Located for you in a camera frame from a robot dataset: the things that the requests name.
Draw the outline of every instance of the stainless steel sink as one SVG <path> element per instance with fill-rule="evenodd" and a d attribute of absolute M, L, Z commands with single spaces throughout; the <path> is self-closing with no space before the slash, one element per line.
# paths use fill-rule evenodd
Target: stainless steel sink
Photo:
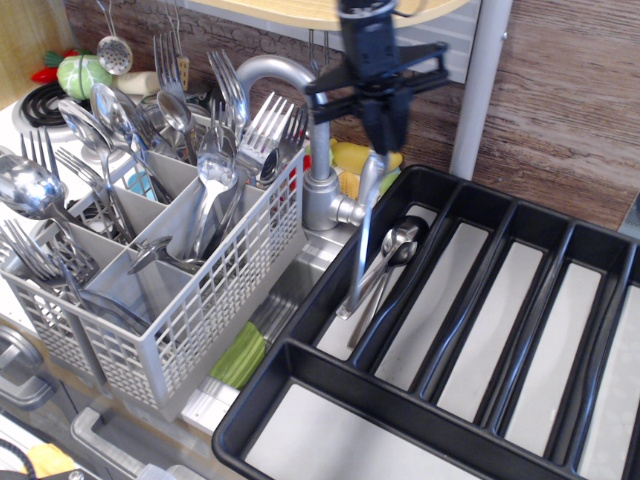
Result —
<path fill-rule="evenodd" d="M 340 225 L 328 231 L 305 231 L 307 243 L 270 290 L 250 320 L 270 348 L 324 271 L 347 243 L 356 227 Z M 182 418 L 199 430 L 212 434 L 240 392 L 206 377 L 182 411 Z"/>

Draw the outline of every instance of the gray plastic cutlery basket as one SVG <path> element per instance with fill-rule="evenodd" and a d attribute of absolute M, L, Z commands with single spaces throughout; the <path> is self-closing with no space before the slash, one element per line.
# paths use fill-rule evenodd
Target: gray plastic cutlery basket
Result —
<path fill-rule="evenodd" d="M 163 262 L 129 275 L 136 256 L 131 246 L 74 228 L 78 243 L 101 267 L 86 287 L 118 299 L 150 322 L 141 336 L 17 275 L 2 275 L 52 360 L 96 384 L 106 379 L 125 403 L 173 420 L 306 242 L 302 156 L 303 152 L 267 190 L 244 187 L 235 226 L 195 275 Z M 118 184 L 117 193 L 136 230 L 134 243 L 172 235 L 168 250 L 175 254 L 201 189 L 197 171 L 159 155 L 150 161 L 171 193 L 180 191 L 170 205 Z M 114 177 L 130 178 L 131 172 L 129 165 Z M 95 209 L 95 204 L 89 196 L 72 213 Z M 37 240 L 43 243 L 56 231 L 50 226 Z"/>

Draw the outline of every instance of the black cutlery tray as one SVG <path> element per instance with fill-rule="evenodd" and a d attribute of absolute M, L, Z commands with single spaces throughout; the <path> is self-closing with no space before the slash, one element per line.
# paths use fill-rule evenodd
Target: black cutlery tray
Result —
<path fill-rule="evenodd" d="M 369 261 L 386 231 L 414 205 L 435 211 L 436 219 L 351 356 L 341 361 L 315 346 L 348 291 L 358 235 L 325 272 L 214 433 L 213 450 L 223 463 L 247 478 L 270 478 L 244 458 L 288 387 L 300 384 L 480 478 L 582 478 L 576 473 L 578 463 L 625 292 L 630 285 L 640 285 L 637 242 L 472 182 L 412 166 L 374 210 Z M 426 347 L 413 384 L 401 390 L 374 372 L 461 222 L 489 236 L 434 344 Z M 438 408 L 436 401 L 515 241 L 540 250 L 542 260 L 476 418 L 467 422 Z M 549 442 L 544 455 L 538 456 L 504 436 L 559 279 L 570 262 L 602 277 Z M 623 479 L 640 478 L 635 461 L 639 423 L 636 417 Z"/>

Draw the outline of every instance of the black stove coil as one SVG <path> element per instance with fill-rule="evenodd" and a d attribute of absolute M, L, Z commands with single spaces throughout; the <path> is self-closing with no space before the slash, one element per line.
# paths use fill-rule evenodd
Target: black stove coil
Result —
<path fill-rule="evenodd" d="M 58 101 L 64 98 L 68 98 L 68 95 L 58 82 L 47 83 L 28 94 L 20 110 L 34 128 L 61 127 L 66 122 L 58 110 Z"/>

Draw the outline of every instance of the wooden shelf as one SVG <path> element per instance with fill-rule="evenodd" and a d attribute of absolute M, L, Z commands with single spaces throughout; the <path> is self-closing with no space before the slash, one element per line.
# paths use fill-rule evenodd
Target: wooden shelf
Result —
<path fill-rule="evenodd" d="M 420 12 L 409 18 L 394 17 L 396 27 L 408 27 L 446 15 L 469 0 L 428 0 Z M 329 0 L 192 0 L 192 3 L 229 10 L 292 27 L 337 31 L 340 22 L 337 2 Z M 398 11 L 411 13 L 421 0 L 400 0 Z"/>

